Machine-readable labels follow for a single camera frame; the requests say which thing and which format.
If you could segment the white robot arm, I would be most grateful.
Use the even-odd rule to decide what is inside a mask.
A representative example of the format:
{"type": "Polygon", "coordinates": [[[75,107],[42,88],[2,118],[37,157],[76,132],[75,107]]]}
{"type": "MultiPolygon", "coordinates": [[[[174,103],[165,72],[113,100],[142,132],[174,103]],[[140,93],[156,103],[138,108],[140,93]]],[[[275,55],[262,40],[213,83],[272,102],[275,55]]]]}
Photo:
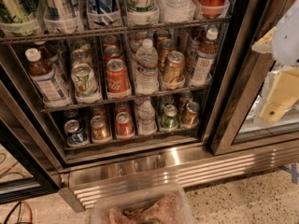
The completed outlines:
{"type": "Polygon", "coordinates": [[[264,81],[258,118],[265,123],[278,122],[299,100],[299,0],[251,49],[271,53],[283,65],[264,81]]]}

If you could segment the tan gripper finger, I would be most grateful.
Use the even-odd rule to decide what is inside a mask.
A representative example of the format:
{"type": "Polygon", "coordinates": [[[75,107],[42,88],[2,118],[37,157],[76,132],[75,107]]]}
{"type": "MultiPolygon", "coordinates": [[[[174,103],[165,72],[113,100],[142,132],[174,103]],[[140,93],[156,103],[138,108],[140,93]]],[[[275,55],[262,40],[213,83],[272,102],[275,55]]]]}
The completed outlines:
{"type": "Polygon", "coordinates": [[[266,122],[279,121],[299,100],[299,67],[292,66],[274,74],[269,93],[260,113],[260,118],[266,122]]]}
{"type": "Polygon", "coordinates": [[[258,53],[271,53],[272,52],[272,39],[277,27],[270,29],[262,38],[256,41],[251,49],[258,53]]]}

